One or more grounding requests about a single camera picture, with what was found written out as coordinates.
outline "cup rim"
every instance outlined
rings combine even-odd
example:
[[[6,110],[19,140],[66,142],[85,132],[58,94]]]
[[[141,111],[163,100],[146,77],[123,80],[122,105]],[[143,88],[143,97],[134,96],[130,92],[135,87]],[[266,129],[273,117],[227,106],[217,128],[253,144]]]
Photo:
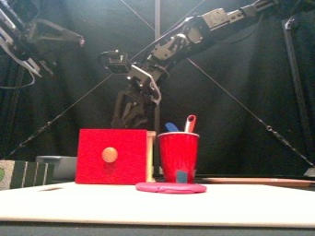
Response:
[[[169,136],[169,135],[191,135],[191,136],[198,136],[199,135],[197,133],[191,133],[191,132],[185,132],[185,131],[177,131],[177,132],[165,132],[161,135],[158,135],[158,137],[161,136]]]

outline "green box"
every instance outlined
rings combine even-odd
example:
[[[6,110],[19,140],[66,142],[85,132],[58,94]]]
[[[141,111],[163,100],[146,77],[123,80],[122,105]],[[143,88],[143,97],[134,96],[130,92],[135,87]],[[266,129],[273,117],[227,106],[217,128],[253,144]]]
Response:
[[[54,172],[54,164],[0,160],[0,190],[51,184]]]

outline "red plastic cup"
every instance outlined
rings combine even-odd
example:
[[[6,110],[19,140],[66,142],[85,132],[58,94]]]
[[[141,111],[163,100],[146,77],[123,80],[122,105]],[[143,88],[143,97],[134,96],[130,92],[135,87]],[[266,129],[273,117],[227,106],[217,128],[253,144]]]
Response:
[[[193,183],[198,163],[199,135],[187,132],[169,132],[158,137],[166,182]]]

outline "red box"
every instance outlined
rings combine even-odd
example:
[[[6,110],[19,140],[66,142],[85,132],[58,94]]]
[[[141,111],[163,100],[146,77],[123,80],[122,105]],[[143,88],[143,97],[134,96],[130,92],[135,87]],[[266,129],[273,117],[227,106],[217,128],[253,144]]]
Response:
[[[154,137],[155,132],[147,130],[82,129],[75,182],[150,182]]]

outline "black backdrop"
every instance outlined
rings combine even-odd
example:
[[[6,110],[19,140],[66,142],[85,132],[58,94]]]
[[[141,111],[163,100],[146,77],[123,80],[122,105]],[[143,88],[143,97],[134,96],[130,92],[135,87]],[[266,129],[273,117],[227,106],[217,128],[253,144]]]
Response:
[[[254,1],[35,2],[39,17],[82,34],[87,43],[79,51],[61,51],[54,78],[38,78],[34,86],[21,90],[0,90],[0,155],[9,159],[77,156],[81,128],[111,128],[117,96],[129,84],[125,76],[111,75],[98,64],[102,52],[119,49],[134,61],[141,61],[158,27],[163,34],[195,13],[201,15],[219,7],[231,11]],[[258,120],[272,125],[300,151],[308,153],[282,21],[276,16],[265,16],[261,21],[252,19],[237,24],[229,33],[231,35],[223,37],[218,30],[209,47],[171,70],[171,78],[162,84],[161,130],[165,132],[166,122],[183,128],[186,117],[197,115],[199,174],[304,175],[308,163]],[[308,65],[300,63],[300,66],[314,134],[313,15],[306,16],[294,38],[300,62],[306,61],[308,55]],[[3,51],[0,59],[2,86],[29,83],[30,75]],[[54,122],[41,135],[9,155],[50,121]],[[315,162],[313,152],[308,155]]]

